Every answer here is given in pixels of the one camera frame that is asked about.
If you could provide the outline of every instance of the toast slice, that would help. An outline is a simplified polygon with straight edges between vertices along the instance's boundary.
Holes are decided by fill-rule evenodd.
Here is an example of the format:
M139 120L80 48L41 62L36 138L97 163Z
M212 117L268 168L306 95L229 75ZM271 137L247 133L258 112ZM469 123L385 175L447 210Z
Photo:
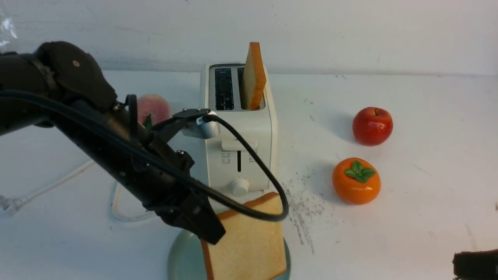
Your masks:
M242 76L242 109L257 110L263 98L266 86L263 58L258 42L249 44L249 52Z
M244 204L278 214L282 204L277 193L268 193ZM201 240L208 280L271 280L287 269L282 224L267 222L234 210L218 215L226 229L216 245Z

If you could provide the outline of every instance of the plastic bag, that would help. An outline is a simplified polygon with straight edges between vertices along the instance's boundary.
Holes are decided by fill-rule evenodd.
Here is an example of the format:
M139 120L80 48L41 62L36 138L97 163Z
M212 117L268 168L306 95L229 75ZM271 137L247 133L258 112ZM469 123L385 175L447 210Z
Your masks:
M0 53L17 51L17 34L5 0L0 0Z

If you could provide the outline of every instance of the white wall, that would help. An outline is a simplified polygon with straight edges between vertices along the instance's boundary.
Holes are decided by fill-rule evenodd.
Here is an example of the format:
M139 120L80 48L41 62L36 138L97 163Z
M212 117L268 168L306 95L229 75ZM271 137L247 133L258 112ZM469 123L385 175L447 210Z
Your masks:
M21 51L66 40L103 68L198 71L261 42L273 73L498 75L496 0L7 0Z

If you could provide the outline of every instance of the light green plate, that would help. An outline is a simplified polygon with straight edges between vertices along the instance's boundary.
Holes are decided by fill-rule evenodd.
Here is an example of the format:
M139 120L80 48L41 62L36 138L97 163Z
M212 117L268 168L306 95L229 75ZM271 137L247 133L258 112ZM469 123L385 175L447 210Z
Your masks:
M289 280L290 253L284 239L287 271L274 280ZM201 241L188 231L181 231L173 242L168 257L168 280L207 280Z

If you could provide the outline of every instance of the toaster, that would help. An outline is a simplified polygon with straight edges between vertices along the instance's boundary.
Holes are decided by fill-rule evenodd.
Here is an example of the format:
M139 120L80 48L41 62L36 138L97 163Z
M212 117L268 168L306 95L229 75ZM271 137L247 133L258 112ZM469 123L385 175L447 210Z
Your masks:
M242 109L244 63L207 64L201 73L201 107L232 125L277 177L278 122L268 72L259 109ZM248 197L271 182L244 146L225 127L203 143L207 185L231 197Z

